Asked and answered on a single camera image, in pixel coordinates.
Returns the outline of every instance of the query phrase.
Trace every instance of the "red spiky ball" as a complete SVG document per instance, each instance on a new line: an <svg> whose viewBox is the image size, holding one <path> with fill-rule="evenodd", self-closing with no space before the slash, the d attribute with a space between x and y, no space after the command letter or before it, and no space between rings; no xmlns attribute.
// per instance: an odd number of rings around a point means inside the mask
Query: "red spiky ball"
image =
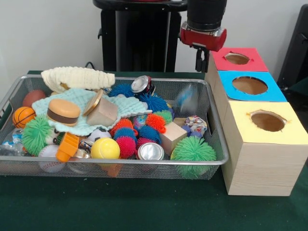
<svg viewBox="0 0 308 231"><path fill-rule="evenodd" d="M136 143L133 138L128 136L121 136L116 140L120 147L120 157L127 159L133 156L136 152Z"/></svg>
<svg viewBox="0 0 308 231"><path fill-rule="evenodd" d="M159 133L165 133L166 132L166 122L164 118L160 115L156 114L149 114L146 118L145 124L154 128Z"/></svg>
<svg viewBox="0 0 308 231"><path fill-rule="evenodd" d="M145 143L157 143L153 140L150 140L148 138L143 138L143 137L140 137L138 140L137 140L137 149L140 148L141 145L145 144Z"/></svg>

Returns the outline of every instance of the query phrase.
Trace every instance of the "black cable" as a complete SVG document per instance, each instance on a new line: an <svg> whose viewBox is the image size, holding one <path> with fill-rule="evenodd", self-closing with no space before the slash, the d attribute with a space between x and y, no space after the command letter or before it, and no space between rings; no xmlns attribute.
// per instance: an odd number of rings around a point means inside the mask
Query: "black cable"
<svg viewBox="0 0 308 231"><path fill-rule="evenodd" d="M92 62L87 62L85 68L88 68L89 65L91 65L92 69L96 70Z"/></svg>

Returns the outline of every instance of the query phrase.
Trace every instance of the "yellow box top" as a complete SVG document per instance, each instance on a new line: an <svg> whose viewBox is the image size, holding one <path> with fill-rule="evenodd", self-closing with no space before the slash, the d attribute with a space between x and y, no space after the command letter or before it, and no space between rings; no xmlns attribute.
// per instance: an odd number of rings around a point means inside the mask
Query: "yellow box top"
<svg viewBox="0 0 308 231"><path fill-rule="evenodd" d="M230 107L243 142L308 144L308 134L289 103L230 101Z"/></svg>

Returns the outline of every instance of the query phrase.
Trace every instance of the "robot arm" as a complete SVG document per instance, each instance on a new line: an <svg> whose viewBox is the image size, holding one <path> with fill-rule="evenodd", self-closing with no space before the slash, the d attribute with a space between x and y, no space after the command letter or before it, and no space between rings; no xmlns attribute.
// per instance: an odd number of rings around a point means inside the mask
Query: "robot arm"
<svg viewBox="0 0 308 231"><path fill-rule="evenodd" d="M187 22L181 26L180 40L197 49L196 71L207 72L209 51L219 51L225 43L227 30L220 24L226 4L227 0L187 1Z"/></svg>

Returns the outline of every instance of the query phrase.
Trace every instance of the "toy hamburger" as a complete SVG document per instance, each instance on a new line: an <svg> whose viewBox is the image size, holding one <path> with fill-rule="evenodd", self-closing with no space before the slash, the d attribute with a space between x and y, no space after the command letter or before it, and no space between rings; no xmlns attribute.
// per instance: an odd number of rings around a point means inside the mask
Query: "toy hamburger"
<svg viewBox="0 0 308 231"><path fill-rule="evenodd" d="M49 102L47 117L55 122L73 127L77 124L80 108L67 100L53 99Z"/></svg>

